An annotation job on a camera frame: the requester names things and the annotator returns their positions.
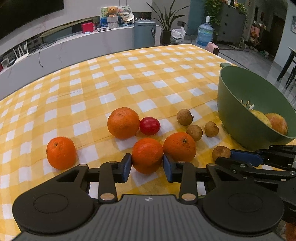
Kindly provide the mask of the red tomato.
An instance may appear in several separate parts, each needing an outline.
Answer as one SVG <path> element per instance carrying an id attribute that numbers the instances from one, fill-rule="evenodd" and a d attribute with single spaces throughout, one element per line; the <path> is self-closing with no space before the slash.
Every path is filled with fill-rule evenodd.
<path id="1" fill-rule="evenodd" d="M 147 136 L 155 135 L 161 128 L 159 121 L 153 117 L 145 117 L 140 121 L 139 129 Z"/>

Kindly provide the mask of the reddish apple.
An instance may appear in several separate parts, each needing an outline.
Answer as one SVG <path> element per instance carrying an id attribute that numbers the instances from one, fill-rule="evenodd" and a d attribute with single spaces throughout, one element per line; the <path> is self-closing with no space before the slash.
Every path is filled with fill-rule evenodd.
<path id="1" fill-rule="evenodd" d="M 271 123 L 271 127 L 281 133 L 282 135 L 287 135 L 288 126 L 286 120 L 277 113 L 267 113 L 266 117 L 269 119 Z"/>

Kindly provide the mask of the yellow pear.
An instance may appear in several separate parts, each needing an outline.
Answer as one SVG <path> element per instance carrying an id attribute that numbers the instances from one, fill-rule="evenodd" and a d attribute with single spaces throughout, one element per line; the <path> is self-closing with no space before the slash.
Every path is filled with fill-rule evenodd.
<path id="1" fill-rule="evenodd" d="M 260 121 L 262 121 L 265 125 L 267 125 L 268 127 L 272 128 L 271 122 L 268 119 L 268 117 L 263 114 L 261 111 L 258 110 L 250 110 L 250 112 L 256 116 Z"/>

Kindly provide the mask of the large back orange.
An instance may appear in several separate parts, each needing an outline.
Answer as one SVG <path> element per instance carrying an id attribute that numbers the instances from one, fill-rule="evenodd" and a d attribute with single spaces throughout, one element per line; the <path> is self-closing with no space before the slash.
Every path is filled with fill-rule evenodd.
<path id="1" fill-rule="evenodd" d="M 122 107 L 114 110 L 107 120 L 109 132 L 116 138 L 124 140 L 136 135 L 140 119 L 131 108 Z"/>

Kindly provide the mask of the yellow checkered tablecloth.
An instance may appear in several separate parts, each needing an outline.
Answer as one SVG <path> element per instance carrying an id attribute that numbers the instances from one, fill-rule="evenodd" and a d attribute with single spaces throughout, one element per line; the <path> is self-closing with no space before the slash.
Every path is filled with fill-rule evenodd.
<path id="1" fill-rule="evenodd" d="M 282 240 L 281 221 L 295 222 L 295 185 L 258 185 L 249 180 L 197 182 L 199 202 L 178 201 L 180 183 L 167 181 L 163 160 L 145 175 L 132 165 L 126 183 L 116 183 L 118 201 L 98 203 L 98 183 L 84 192 L 56 177 L 79 165 L 99 168 L 132 155 L 135 143 L 153 138 L 163 146 L 188 126 L 177 113 L 188 109 L 202 138 L 190 163 L 213 163 L 217 146 L 245 149 L 225 130 L 217 96 L 222 58 L 194 45 L 114 53 L 66 67 L 28 84 L 1 101 L 1 240 Z M 107 128 L 111 113 L 133 109 L 140 121 L 156 118 L 152 136 L 138 129 L 124 140 Z M 209 138 L 204 126 L 219 128 Z M 53 168 L 49 141 L 68 137 L 75 164 Z"/>

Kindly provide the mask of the green colander bowl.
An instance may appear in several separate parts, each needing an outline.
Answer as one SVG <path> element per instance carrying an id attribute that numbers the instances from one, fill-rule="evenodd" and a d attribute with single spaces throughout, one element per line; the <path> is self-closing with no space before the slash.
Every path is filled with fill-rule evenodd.
<path id="1" fill-rule="evenodd" d="M 250 151 L 286 145 L 295 139 L 295 109 L 283 94 L 261 76 L 229 63 L 221 63 L 217 106 L 229 135 Z M 282 135 L 264 124 L 252 111 L 280 114 L 287 122 Z"/>

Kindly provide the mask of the dark dining table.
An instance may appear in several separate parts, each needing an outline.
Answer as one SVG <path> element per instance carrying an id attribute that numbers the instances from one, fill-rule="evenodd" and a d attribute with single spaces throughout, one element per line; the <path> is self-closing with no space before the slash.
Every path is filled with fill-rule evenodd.
<path id="1" fill-rule="evenodd" d="M 290 50 L 290 55 L 289 55 L 285 65 L 284 65 L 283 69 L 281 70 L 278 78 L 276 79 L 276 81 L 278 81 L 278 82 L 284 77 L 284 75 L 288 71 L 288 68 L 290 67 L 290 65 L 292 63 L 295 64 L 294 58 L 296 57 L 296 51 L 293 48 L 291 48 L 290 46 L 288 46 L 288 48 Z M 287 89 L 291 85 L 291 83 L 293 82 L 294 79 L 295 79 L 295 66 L 292 68 L 292 71 L 291 71 L 291 73 L 289 75 L 289 78 L 288 78 L 288 80 L 287 80 L 287 82 L 285 84 L 285 89 Z"/>

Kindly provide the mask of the pink small heater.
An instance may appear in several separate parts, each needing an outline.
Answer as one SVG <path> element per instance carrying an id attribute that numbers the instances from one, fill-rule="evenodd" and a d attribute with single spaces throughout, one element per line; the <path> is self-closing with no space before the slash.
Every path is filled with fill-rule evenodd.
<path id="1" fill-rule="evenodd" d="M 212 42 L 209 42 L 207 45 L 206 45 L 206 48 L 205 48 L 208 52 L 211 52 L 213 53 L 214 55 L 219 55 L 219 47 L 212 43 Z"/>

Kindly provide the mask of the white tv console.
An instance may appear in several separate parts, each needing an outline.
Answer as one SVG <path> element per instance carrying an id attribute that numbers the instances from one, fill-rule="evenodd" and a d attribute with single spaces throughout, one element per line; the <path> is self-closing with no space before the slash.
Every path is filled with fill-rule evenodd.
<path id="1" fill-rule="evenodd" d="M 1 72 L 1 99 L 50 73 L 76 63 L 134 48 L 134 27 L 121 27 L 58 40 Z"/>

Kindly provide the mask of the blue water jug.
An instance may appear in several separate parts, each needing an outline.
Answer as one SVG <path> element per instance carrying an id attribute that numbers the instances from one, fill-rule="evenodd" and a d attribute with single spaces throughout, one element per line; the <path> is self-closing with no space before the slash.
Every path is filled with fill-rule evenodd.
<path id="1" fill-rule="evenodd" d="M 198 27 L 196 43 L 201 46 L 207 46 L 213 40 L 214 29 L 210 25 L 210 16 L 206 16 L 206 20 Z"/>

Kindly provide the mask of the white plastic bag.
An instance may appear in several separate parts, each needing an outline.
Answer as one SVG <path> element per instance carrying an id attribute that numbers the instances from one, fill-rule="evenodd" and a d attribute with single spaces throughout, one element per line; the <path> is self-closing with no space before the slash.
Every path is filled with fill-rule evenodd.
<path id="1" fill-rule="evenodd" d="M 180 27 L 179 29 L 173 29 L 171 31 L 171 44 L 183 44 L 185 39 L 186 31 L 184 27 Z"/>

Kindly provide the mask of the dark grey drawer cabinet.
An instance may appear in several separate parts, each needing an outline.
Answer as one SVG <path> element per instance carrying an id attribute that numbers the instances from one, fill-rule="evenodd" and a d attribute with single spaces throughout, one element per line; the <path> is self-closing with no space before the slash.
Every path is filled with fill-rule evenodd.
<path id="1" fill-rule="evenodd" d="M 219 20 L 220 25 L 217 30 L 217 41 L 231 43 L 237 46 L 243 35 L 246 15 L 237 8 L 224 3 Z"/>

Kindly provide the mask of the white wifi router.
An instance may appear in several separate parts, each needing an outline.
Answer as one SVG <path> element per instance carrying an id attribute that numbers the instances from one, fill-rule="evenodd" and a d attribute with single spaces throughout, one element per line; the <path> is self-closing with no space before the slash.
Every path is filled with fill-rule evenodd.
<path id="1" fill-rule="evenodd" d="M 23 45 L 21 44 L 17 45 L 15 48 L 13 48 L 13 52 L 16 57 L 15 63 L 18 63 L 23 59 L 27 58 L 27 56 L 29 56 L 27 42 L 25 42 L 25 44 Z"/>

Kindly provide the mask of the grey-blue trash bin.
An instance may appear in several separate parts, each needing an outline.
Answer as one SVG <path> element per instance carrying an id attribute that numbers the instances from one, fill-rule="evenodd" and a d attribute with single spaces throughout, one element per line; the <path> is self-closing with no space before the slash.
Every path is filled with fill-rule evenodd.
<path id="1" fill-rule="evenodd" d="M 134 48 L 153 47 L 156 34 L 156 22 L 138 20 L 134 23 Z"/>

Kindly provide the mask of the red box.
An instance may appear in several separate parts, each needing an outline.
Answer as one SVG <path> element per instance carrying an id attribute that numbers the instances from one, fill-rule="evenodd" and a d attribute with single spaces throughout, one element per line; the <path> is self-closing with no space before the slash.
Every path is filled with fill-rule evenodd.
<path id="1" fill-rule="evenodd" d="M 93 29 L 94 29 L 93 22 L 87 22 L 87 23 L 81 24 L 81 30 L 84 34 L 89 34 L 93 32 Z"/>

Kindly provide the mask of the tall potted plant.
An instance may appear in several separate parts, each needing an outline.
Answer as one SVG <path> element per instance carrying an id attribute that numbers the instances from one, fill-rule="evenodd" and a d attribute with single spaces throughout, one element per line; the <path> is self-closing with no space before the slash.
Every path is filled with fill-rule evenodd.
<path id="1" fill-rule="evenodd" d="M 189 5 L 183 6 L 180 9 L 175 9 L 175 0 L 172 1 L 170 6 L 166 8 L 164 6 L 163 10 L 157 5 L 155 1 L 152 1 L 151 4 L 146 3 L 152 10 L 153 13 L 156 14 L 154 20 L 157 20 L 162 28 L 162 41 L 163 45 L 169 45 L 171 43 L 171 28 L 175 20 L 182 18 L 185 14 L 180 14 L 180 11 L 187 9 Z"/>

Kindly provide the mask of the leafy plant on cabinet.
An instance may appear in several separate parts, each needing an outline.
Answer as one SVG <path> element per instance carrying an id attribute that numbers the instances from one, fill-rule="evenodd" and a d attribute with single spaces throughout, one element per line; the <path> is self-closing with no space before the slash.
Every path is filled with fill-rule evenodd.
<path id="1" fill-rule="evenodd" d="M 247 18 L 247 8 L 243 3 L 235 3 L 235 1 L 230 1 L 230 6 L 233 6 L 240 10 Z M 210 24 L 214 28 L 214 37 L 217 39 L 217 30 L 220 25 L 219 15 L 223 4 L 227 4 L 227 1 L 205 1 L 205 12 L 206 15 L 210 16 Z"/>

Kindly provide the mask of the teddy bear toy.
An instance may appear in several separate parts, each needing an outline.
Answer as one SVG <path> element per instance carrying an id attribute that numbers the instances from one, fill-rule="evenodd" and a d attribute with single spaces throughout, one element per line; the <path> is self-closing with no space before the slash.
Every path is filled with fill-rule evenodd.
<path id="1" fill-rule="evenodd" d="M 110 6 L 107 9 L 107 13 L 105 14 L 107 17 L 114 17 L 118 15 L 118 7 Z"/>

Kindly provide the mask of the black television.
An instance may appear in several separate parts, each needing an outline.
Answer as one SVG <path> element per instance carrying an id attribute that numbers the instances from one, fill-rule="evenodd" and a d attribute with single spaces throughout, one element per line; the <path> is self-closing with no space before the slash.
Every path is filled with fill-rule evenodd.
<path id="1" fill-rule="evenodd" d="M 1 39 L 35 19 L 62 9 L 64 9 L 63 0 L 1 1 Z"/>

